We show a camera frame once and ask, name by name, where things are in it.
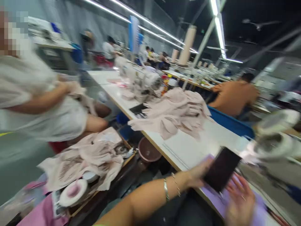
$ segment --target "smartphone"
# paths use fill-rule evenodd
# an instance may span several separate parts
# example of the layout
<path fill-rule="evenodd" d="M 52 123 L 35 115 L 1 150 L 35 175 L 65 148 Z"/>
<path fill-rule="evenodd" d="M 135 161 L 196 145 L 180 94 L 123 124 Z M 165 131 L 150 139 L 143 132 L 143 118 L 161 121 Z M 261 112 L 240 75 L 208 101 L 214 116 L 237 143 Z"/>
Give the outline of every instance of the smartphone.
<path fill-rule="evenodd" d="M 241 157 L 226 147 L 222 147 L 208 172 L 204 176 L 206 182 L 220 193 L 227 185 Z"/>

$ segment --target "thread spool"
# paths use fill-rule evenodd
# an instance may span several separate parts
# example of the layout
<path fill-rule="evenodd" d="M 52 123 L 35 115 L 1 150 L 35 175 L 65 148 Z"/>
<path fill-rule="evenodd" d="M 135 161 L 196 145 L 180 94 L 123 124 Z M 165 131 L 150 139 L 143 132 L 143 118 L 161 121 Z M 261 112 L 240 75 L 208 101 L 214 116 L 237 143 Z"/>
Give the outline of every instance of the thread spool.
<path fill-rule="evenodd" d="M 185 46 L 184 49 L 181 51 L 180 58 L 178 61 L 179 66 L 187 67 L 187 62 L 190 57 L 190 48 L 192 47 L 196 31 L 197 31 L 196 26 L 193 25 L 189 26 L 185 37 L 185 42 L 184 42 Z"/>
<path fill-rule="evenodd" d="M 69 184 L 61 193 L 59 204 L 62 207 L 72 207 L 79 204 L 87 191 L 88 183 L 80 179 Z"/>
<path fill-rule="evenodd" d="M 176 49 L 174 49 L 173 51 L 172 51 L 172 63 L 174 63 L 175 61 L 176 61 L 176 58 L 177 58 L 177 56 L 178 56 L 178 53 L 179 53 L 179 51 L 178 50 L 176 50 Z"/>

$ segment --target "red stool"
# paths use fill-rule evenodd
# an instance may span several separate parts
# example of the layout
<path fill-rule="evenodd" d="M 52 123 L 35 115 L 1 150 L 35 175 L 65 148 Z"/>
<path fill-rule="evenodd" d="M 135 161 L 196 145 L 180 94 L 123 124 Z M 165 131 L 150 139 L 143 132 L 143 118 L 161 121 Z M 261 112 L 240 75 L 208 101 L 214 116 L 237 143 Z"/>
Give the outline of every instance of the red stool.
<path fill-rule="evenodd" d="M 66 149 L 68 146 L 66 142 L 48 142 L 50 147 L 52 148 L 53 152 L 55 154 L 61 153 L 64 149 Z"/>

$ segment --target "blue crate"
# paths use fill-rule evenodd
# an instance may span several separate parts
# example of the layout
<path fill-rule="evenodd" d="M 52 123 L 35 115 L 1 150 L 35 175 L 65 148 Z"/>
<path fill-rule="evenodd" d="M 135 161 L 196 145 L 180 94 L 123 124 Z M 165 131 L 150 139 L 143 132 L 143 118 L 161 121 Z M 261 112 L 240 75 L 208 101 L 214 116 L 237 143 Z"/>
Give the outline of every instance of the blue crate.
<path fill-rule="evenodd" d="M 225 127 L 226 129 L 232 131 L 233 133 L 237 134 L 238 136 L 248 136 L 250 138 L 254 138 L 255 134 L 253 129 L 238 121 L 237 119 L 228 116 L 218 110 L 216 110 L 213 107 L 208 106 L 210 112 L 211 112 L 211 118 L 216 121 L 221 126 Z"/>

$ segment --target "ceiling fan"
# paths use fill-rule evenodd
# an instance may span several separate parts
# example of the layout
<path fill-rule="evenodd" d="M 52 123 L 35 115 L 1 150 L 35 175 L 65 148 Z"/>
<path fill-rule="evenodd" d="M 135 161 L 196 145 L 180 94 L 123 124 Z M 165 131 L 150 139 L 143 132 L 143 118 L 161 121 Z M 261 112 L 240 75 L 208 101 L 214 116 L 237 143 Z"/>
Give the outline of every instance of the ceiling fan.
<path fill-rule="evenodd" d="M 257 23 L 251 22 L 250 19 L 243 19 L 242 23 L 243 24 L 252 24 L 252 25 L 254 25 L 256 27 L 256 29 L 258 31 L 261 31 L 261 29 L 262 29 L 263 26 L 271 25 L 271 24 L 278 24 L 278 23 L 281 23 L 281 21 L 275 20 L 275 21 L 269 21 L 269 22 L 257 24 Z"/>

